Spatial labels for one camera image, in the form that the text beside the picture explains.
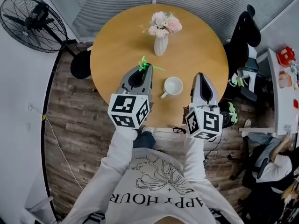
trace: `round wooden table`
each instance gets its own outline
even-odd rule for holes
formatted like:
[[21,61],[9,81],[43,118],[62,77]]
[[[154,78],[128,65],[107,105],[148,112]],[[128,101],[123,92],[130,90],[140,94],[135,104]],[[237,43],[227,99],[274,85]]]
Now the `round wooden table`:
[[[146,31],[155,12],[172,12],[183,29],[169,35],[162,56],[154,53],[155,38]],[[215,32],[199,17],[181,8],[148,4],[130,8],[113,17],[98,33],[91,52],[90,66],[94,84],[109,104],[124,74],[138,65],[142,56],[154,66],[151,90],[152,111],[143,123],[153,127],[181,126],[183,107],[191,102],[193,79],[198,72],[210,78],[221,99],[228,81],[227,57]],[[160,99],[168,77],[178,77],[184,84],[178,96]]]

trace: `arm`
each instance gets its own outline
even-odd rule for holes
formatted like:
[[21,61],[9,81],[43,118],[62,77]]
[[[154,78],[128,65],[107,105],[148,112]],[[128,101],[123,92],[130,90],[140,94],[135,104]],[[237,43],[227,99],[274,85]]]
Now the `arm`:
[[206,179],[204,161],[203,140],[187,137],[185,140],[185,164],[184,177],[199,194],[208,208],[213,208],[231,224],[243,224],[238,214],[219,191]]
[[81,224],[93,212],[106,212],[110,197],[131,161],[135,137],[136,130],[115,131],[107,157],[101,159],[97,173],[84,188],[63,224]]
[[290,133],[287,133],[281,143],[272,151],[270,159],[272,162],[275,162],[277,154],[280,150],[287,144],[287,142],[291,139]]

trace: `white mug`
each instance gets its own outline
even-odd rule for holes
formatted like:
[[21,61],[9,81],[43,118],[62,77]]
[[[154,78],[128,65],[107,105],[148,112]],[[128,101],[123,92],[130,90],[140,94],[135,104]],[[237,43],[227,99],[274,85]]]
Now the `white mug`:
[[168,95],[179,95],[183,90],[183,82],[177,77],[169,77],[164,82],[164,94],[160,97],[164,99]]

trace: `white vase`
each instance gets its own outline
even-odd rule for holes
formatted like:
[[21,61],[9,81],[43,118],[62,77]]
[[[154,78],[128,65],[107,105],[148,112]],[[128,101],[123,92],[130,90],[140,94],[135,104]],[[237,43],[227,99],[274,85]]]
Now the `white vase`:
[[155,55],[156,56],[163,55],[164,52],[166,51],[167,45],[168,45],[168,34],[166,34],[164,37],[156,37],[155,45],[154,45]]

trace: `black fan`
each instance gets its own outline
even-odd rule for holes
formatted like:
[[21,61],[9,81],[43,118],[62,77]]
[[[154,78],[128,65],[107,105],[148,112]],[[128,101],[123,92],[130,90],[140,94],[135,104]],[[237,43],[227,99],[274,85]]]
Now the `black fan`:
[[57,52],[66,49],[73,57],[72,74],[86,78],[90,72],[90,51],[73,53],[67,46],[67,33],[58,14],[42,0],[4,0],[0,23],[18,42],[34,50]]

